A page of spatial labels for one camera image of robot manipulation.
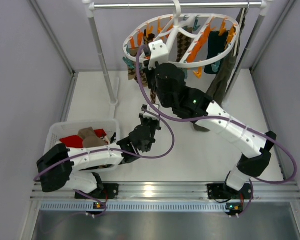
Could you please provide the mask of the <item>brown tan argyle sock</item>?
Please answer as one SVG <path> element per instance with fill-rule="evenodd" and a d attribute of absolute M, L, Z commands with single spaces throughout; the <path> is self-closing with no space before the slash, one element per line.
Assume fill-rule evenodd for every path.
<path fill-rule="evenodd" d="M 192 43 L 192 39 L 183 35 L 182 33 L 178 33 L 177 35 L 177 62 L 180 62 L 183 56 L 186 54 L 187 49 L 190 47 Z"/>

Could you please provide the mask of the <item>brown yellow argyle sock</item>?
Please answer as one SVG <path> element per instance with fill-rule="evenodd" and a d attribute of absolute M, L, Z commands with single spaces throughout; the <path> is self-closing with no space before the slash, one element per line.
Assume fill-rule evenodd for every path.
<path fill-rule="evenodd" d="M 132 57 L 135 57 L 137 54 L 139 47 L 136 48 L 130 48 L 129 49 L 129 55 L 131 55 Z M 128 60 L 128 80 L 132 80 L 134 79 L 137 82 L 137 76 L 136 76 L 136 65 L 134 61 Z M 140 70 L 140 78 L 141 78 L 141 82 L 142 82 L 142 86 L 143 87 L 147 87 L 148 83 L 147 83 L 147 78 L 146 75 Z"/>

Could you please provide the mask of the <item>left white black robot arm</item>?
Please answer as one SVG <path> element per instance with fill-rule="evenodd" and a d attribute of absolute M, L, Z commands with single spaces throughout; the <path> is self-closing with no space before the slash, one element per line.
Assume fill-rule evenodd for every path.
<path fill-rule="evenodd" d="M 155 133 L 161 129 L 159 119 L 142 115 L 139 119 L 140 125 L 126 138 L 109 145 L 73 148 L 59 143 L 53 146 L 36 163 L 42 192 L 68 188 L 96 198 L 104 189 L 100 172 L 140 159 L 139 152 L 149 152 L 155 143 Z"/>

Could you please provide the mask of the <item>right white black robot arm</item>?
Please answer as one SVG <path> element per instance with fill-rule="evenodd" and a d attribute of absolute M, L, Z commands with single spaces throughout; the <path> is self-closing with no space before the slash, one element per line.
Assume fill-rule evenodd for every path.
<path fill-rule="evenodd" d="M 268 131 L 256 134 L 229 115 L 209 95 L 185 84 L 184 72 L 170 63 L 144 67 L 148 88 L 157 95 L 162 107 L 171 109 L 180 119 L 208 129 L 227 140 L 241 151 L 241 158 L 228 173 L 224 190 L 239 192 L 252 177 L 259 177 L 268 167 L 273 141 L 277 135 Z"/>

